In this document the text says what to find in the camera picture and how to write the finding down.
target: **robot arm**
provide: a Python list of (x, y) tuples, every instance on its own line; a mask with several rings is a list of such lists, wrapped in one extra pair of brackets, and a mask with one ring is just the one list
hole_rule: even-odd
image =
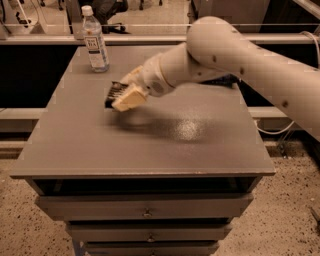
[(185, 82), (233, 74), (320, 141), (320, 70), (262, 49), (216, 17), (197, 20), (186, 43), (147, 60), (120, 82), (130, 90), (113, 102), (120, 111)]

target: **chair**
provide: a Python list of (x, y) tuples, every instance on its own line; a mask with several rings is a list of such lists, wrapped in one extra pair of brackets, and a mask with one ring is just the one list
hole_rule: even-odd
[(92, 3), (92, 9), (95, 17), (102, 25), (102, 32), (105, 34), (119, 33), (128, 34), (125, 32), (125, 27), (122, 23), (108, 25), (108, 20), (120, 12), (126, 12), (128, 10), (128, 0), (94, 0)]
[[(139, 10), (143, 10), (144, 0), (140, 0)], [(162, 0), (159, 0), (159, 6), (162, 6)]]

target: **plastic bottle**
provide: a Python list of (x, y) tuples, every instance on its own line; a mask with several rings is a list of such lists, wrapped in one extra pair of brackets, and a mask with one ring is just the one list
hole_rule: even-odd
[(109, 69), (109, 58), (102, 36), (101, 24), (93, 16), (90, 5), (82, 6), (84, 16), (82, 34), (89, 51), (91, 67), (94, 72), (105, 72)]

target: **speckled floor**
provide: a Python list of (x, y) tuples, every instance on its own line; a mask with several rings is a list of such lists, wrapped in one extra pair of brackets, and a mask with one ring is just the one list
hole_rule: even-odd
[[(320, 236), (309, 209), (320, 210), (319, 166), (299, 140), (288, 143), (288, 159), (273, 140), (265, 139), (265, 145), (277, 174), (262, 179), (254, 201), (232, 222), (215, 256), (320, 255)], [(36, 194), (28, 184), (10, 179), (17, 153), (0, 150), (0, 255), (74, 255), (64, 224), (34, 205)]]

